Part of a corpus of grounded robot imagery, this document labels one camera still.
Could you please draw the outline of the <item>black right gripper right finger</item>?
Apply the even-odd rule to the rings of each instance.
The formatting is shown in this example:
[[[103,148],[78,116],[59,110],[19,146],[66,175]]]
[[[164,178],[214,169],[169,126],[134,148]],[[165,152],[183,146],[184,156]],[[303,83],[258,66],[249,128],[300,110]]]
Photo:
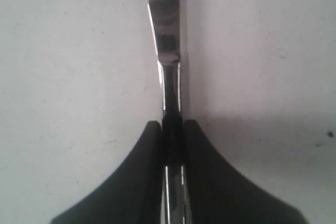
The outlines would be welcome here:
[[[183,125],[186,177],[194,223],[307,223],[295,207],[237,171],[195,120]]]

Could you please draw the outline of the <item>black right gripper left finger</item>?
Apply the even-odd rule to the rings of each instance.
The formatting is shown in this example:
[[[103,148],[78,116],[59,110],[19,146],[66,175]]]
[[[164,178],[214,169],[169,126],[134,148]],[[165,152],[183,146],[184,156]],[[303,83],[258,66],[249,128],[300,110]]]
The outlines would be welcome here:
[[[161,126],[149,121],[113,174],[52,223],[160,223],[162,157]]]

